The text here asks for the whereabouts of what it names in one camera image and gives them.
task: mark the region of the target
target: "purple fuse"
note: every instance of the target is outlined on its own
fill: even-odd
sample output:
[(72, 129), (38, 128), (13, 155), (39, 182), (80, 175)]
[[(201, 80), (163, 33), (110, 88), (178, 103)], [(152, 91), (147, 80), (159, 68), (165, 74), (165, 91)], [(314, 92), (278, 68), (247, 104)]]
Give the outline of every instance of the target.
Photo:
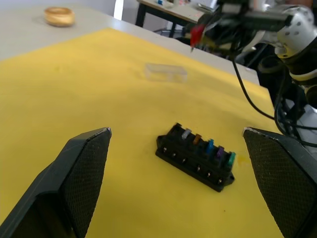
[(219, 150), (217, 152), (217, 157), (221, 158), (224, 152), (224, 148), (222, 146), (219, 146)]

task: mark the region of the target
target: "white table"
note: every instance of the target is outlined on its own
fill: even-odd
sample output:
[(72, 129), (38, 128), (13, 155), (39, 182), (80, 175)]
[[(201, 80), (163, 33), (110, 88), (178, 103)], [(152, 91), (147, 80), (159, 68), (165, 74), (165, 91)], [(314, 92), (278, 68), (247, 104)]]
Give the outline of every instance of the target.
[[(56, 28), (44, 22), (47, 5), (4, 11), (0, 13), (0, 60), (27, 53), (42, 47), (67, 41), (103, 28), (113, 28), (140, 37), (171, 51), (180, 53), (211, 67), (234, 74), (232, 63), (200, 50), (190, 53), (189, 46), (178, 40), (160, 36), (133, 24), (78, 4), (66, 4), (75, 12), (76, 24), (70, 28)], [(255, 71), (239, 66), (242, 77), (259, 84)]]
[(188, 23), (197, 23), (204, 14), (195, 8), (195, 4), (180, 5), (177, 0), (173, 7), (166, 7), (156, 3), (155, 0), (137, 0), (139, 2), (138, 14), (135, 24), (143, 27), (146, 13), (160, 17), (173, 23), (169, 37), (174, 36), (176, 25), (186, 26)]

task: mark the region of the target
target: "black fuse holder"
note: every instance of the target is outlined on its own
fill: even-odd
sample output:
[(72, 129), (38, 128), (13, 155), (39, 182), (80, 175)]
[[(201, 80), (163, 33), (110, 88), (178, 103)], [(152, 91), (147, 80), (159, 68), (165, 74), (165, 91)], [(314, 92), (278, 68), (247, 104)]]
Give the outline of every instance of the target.
[(203, 141), (200, 135), (192, 134), (178, 123), (167, 135), (157, 138), (157, 145), (158, 157), (217, 192), (234, 181), (231, 170), (235, 153), (214, 146), (213, 140)]

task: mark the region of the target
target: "table leg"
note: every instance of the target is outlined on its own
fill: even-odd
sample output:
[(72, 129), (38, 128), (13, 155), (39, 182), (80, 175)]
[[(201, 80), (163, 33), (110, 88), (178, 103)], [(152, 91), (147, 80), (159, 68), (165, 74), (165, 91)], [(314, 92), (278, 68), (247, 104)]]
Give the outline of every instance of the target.
[(170, 30), (170, 33), (168, 36), (169, 38), (173, 38), (174, 33), (175, 33), (175, 28), (176, 28), (176, 23), (173, 22), (172, 29)]
[(147, 13), (146, 9), (147, 9), (146, 5), (144, 5), (142, 3), (139, 4), (138, 15), (137, 15), (137, 19), (135, 21), (135, 25), (143, 27), (145, 14)]

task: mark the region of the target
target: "green fuse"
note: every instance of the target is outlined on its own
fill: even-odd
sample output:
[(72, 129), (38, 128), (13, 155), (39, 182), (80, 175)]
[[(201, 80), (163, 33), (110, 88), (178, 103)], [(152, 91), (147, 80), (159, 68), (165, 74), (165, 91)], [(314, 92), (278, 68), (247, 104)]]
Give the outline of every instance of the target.
[(231, 168), (233, 166), (233, 162), (234, 162), (235, 157), (236, 157), (236, 153), (232, 152), (230, 155), (230, 158), (228, 160), (227, 167)]

